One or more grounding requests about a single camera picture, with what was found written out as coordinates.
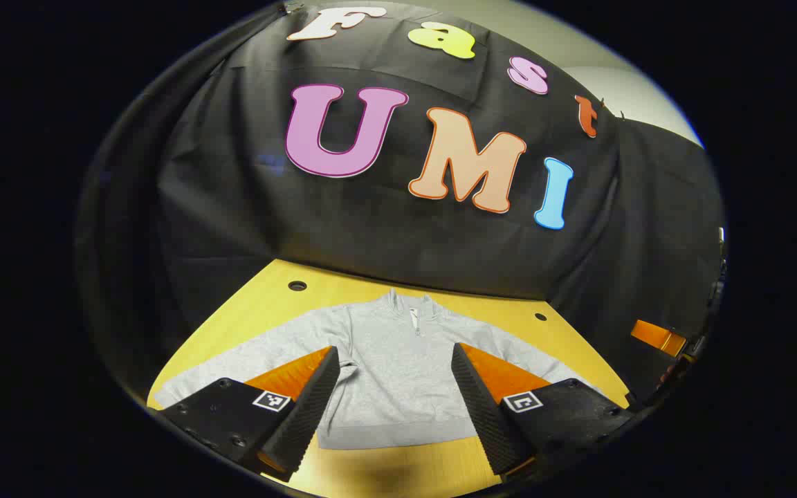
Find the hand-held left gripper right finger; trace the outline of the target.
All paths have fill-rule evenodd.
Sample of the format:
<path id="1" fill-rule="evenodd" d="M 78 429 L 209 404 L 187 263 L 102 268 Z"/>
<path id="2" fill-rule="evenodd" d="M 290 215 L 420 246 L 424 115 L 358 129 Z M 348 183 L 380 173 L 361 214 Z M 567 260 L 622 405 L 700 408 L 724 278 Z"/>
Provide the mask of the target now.
<path id="1" fill-rule="evenodd" d="M 634 413 L 576 378 L 549 382 L 456 343 L 451 369 L 491 470 L 546 479 L 623 434 Z"/>

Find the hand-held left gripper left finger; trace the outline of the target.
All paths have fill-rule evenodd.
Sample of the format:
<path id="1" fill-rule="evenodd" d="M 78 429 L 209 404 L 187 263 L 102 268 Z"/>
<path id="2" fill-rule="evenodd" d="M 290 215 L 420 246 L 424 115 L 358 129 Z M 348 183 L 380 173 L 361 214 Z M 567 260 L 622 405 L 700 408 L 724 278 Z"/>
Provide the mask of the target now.
<path id="1" fill-rule="evenodd" d="M 216 378 L 158 415 L 247 472 L 289 480 L 322 422 L 339 373 L 338 348 L 328 346 L 254 378 Z"/>

